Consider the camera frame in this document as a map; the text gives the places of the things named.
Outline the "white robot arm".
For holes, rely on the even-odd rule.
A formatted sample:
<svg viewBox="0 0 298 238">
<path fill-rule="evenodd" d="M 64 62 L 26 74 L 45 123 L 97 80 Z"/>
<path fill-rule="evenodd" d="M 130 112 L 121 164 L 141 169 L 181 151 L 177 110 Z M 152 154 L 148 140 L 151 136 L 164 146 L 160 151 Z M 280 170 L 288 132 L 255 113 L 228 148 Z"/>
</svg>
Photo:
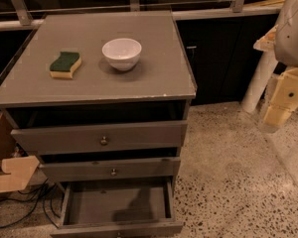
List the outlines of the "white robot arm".
<svg viewBox="0 0 298 238">
<path fill-rule="evenodd" d="M 274 51 L 277 61 L 287 69 L 277 78 L 277 84 L 263 122 L 281 127 L 298 108 L 298 0 L 286 0 L 278 23 L 253 46 L 256 50 Z"/>
</svg>

